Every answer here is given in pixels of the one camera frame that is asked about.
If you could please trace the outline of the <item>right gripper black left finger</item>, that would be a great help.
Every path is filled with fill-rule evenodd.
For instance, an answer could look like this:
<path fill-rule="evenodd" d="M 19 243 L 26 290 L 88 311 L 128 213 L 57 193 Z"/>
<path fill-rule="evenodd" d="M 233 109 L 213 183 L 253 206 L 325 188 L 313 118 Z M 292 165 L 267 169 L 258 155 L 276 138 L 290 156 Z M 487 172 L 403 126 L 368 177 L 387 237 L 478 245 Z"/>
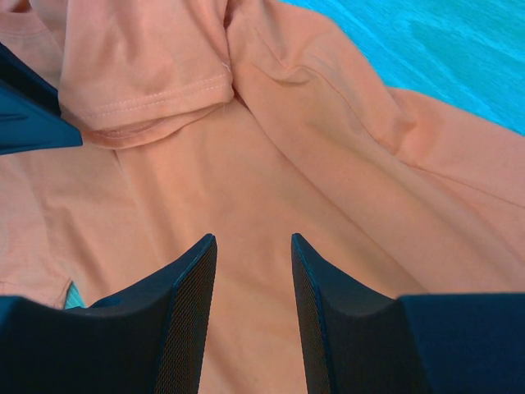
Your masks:
<path fill-rule="evenodd" d="M 217 266 L 206 235 L 88 308 L 1 299 L 4 393 L 196 393 Z"/>

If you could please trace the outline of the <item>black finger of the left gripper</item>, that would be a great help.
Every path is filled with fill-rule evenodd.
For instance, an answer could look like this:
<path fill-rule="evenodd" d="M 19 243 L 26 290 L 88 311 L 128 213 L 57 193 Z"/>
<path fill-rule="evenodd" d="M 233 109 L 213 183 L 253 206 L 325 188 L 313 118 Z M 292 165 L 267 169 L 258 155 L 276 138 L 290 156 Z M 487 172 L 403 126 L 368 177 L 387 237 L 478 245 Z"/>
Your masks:
<path fill-rule="evenodd" d="M 80 131 L 62 119 L 58 92 L 1 47 L 1 154 L 77 147 Z"/>

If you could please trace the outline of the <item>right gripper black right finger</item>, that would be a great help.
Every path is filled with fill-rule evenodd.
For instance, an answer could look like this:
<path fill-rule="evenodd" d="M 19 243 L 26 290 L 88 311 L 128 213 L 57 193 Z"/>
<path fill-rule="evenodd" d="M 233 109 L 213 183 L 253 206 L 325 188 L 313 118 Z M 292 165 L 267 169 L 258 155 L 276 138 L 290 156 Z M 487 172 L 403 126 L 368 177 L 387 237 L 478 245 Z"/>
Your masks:
<path fill-rule="evenodd" d="M 311 393 L 521 393 L 521 293 L 391 299 L 291 239 L 294 294 Z"/>

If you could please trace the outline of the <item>orange t-shirt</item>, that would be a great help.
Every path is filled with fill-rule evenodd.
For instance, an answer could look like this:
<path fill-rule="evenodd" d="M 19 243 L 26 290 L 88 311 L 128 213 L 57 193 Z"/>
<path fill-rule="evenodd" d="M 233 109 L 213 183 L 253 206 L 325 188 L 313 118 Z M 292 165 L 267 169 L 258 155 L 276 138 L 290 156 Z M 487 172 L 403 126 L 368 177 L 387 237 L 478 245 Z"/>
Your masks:
<path fill-rule="evenodd" d="M 93 303 L 212 233 L 202 393 L 305 392 L 297 232 L 387 296 L 524 288 L 523 137 L 384 85 L 316 12 L 4 1 L 1 41 L 84 139 L 2 157 L 2 294 Z"/>

